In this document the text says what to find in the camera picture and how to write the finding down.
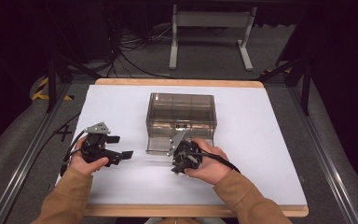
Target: gray carpet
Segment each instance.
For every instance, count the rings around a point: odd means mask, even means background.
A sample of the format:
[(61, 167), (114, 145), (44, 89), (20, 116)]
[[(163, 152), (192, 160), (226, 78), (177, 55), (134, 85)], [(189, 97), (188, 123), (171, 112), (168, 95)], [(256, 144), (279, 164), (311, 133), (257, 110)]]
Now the gray carpet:
[[(294, 27), (255, 27), (248, 42), (248, 52), (254, 71), (246, 72), (235, 41), (242, 30), (227, 29), (220, 35), (206, 30), (182, 30), (179, 34), (179, 53), (176, 70), (170, 70), (169, 55), (171, 41), (163, 39), (142, 50), (124, 52), (127, 58), (144, 70), (177, 78), (191, 79), (237, 79), (246, 80), (258, 77), (260, 72), (274, 67), (282, 48)], [(119, 77), (142, 76), (122, 57), (115, 62)], [(74, 95), (73, 101), (63, 101), (57, 116), (48, 128), (51, 134), (74, 114), (81, 111), (91, 80), (76, 76), (68, 94)], [(314, 146), (299, 112), (296, 110), (289, 91), (283, 84), (267, 83), (268, 96), (280, 124), (283, 138), (288, 146), (296, 171), (305, 181), (302, 187), (309, 203), (307, 217), (291, 218), (294, 223), (345, 223), (344, 216), (327, 183), (320, 163), (315, 157)], [(0, 138), (0, 196), (15, 171), (17, 165), (30, 145), (34, 133), (47, 109), (48, 102), (36, 100), (23, 112)], [(321, 142), (328, 150), (343, 183), (351, 195), (358, 212), (358, 176), (351, 168), (337, 136), (325, 112), (318, 92), (312, 86), (310, 93), (310, 117), (315, 124)], [(77, 119), (69, 123), (73, 132)], [(38, 157), (7, 218), (7, 223), (29, 223), (39, 213), (40, 205), (54, 186), (61, 167), (61, 159), (70, 145), (72, 135), (62, 141), (62, 134), (55, 135)], [(113, 217), (86, 217), (83, 223), (114, 223)]]

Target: metal frame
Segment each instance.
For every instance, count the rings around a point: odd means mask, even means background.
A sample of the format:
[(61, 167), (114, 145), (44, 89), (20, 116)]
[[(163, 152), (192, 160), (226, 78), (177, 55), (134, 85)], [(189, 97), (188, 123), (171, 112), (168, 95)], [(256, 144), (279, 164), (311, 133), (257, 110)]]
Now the metal frame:
[(305, 126), (307, 127), (307, 130), (310, 134), (310, 138), (312, 139), (314, 145), (315, 156), (321, 164), (326, 180), (334, 196), (336, 197), (338, 206), (341, 209), (345, 220), (347, 221), (347, 223), (358, 224), (358, 213), (356, 212), (356, 208), (351, 201), (351, 197), (345, 189), (344, 184), (342, 183), (341, 177), (339, 176), (336, 166), (331, 160), (327, 150), (323, 147), (312, 120), (304, 113), (301, 106), (302, 103), (299, 99), (299, 94), (296, 91), (296, 88), (288, 87), (288, 90), (292, 97), (292, 100), (296, 105), (298, 113), (301, 115), (301, 118), (304, 121)]
[(61, 88), (58, 92), (58, 98), (56, 104), (51, 108), (51, 111), (47, 113), (42, 122), (40, 123), (39, 128), (36, 131), (36, 134), (28, 146), (27, 151), (25, 152), (24, 157), (22, 158), (17, 170), (14, 172), (13, 176), (10, 179), (5, 192), (2, 194), (0, 199), (0, 223), (5, 223), (7, 217), (10, 213), (10, 210), (16, 202), (18, 195), (21, 192), (22, 186), (25, 183), (25, 180), (31, 171), (32, 165), (36, 160), (39, 148), (43, 145), (43, 139), (45, 137), (46, 131), (54, 118), (58, 108), (60, 107), (60, 103), (64, 99), (66, 93), (70, 88), (70, 84), (62, 83)]
[(216, 26), (245, 28), (242, 40), (238, 40), (238, 47), (246, 70), (252, 71), (253, 66), (246, 49), (246, 43), (248, 42), (249, 34), (251, 33), (255, 12), (256, 7), (252, 7), (250, 12), (178, 11), (177, 5), (173, 5), (170, 69), (176, 68), (178, 54), (178, 26)]

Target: wooden table edge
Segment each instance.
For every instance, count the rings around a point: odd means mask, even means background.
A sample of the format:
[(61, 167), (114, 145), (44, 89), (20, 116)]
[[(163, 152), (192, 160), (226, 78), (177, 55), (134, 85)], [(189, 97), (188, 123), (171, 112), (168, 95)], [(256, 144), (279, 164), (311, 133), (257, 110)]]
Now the wooden table edge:
[[(306, 205), (281, 205), (287, 217), (305, 217)], [(235, 217), (225, 205), (88, 204), (91, 217)]]
[(99, 78), (96, 85), (130, 86), (200, 86), (200, 87), (239, 87), (264, 88), (259, 81), (240, 80), (195, 80), (195, 79), (153, 79), (153, 78)]

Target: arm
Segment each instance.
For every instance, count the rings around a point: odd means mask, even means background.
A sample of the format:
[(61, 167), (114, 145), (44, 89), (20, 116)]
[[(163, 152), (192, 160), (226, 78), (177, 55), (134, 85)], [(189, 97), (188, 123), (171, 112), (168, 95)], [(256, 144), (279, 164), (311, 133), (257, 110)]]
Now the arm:
[[(81, 138), (76, 147), (80, 147), (84, 140)], [(80, 152), (75, 153), (67, 171), (43, 201), (41, 213), (33, 223), (80, 223), (90, 195), (91, 174), (107, 163), (107, 158), (86, 163)]]
[(214, 187), (240, 223), (291, 223), (281, 208), (265, 198), (245, 176), (230, 171)]
[[(203, 150), (228, 161), (226, 153), (221, 148), (209, 146), (203, 139), (193, 141)], [(291, 223), (281, 208), (272, 200), (265, 198), (248, 178), (218, 161), (204, 157), (199, 169), (186, 169), (186, 173), (190, 177), (214, 185), (216, 194), (237, 215), (241, 224)]]

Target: person's right hand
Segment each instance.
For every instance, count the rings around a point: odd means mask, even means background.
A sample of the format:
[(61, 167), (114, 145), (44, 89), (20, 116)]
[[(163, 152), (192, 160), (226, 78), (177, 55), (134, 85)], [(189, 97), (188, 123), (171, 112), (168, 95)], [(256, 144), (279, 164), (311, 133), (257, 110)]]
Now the person's right hand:
[[(193, 141), (199, 145), (200, 148), (206, 152), (219, 155), (228, 161), (226, 153), (220, 147), (212, 147), (208, 145), (204, 139), (194, 138)], [(202, 157), (202, 164), (199, 169), (185, 169), (185, 173), (194, 178), (201, 179), (209, 184), (217, 184), (231, 169), (225, 166), (220, 161), (208, 157)]]

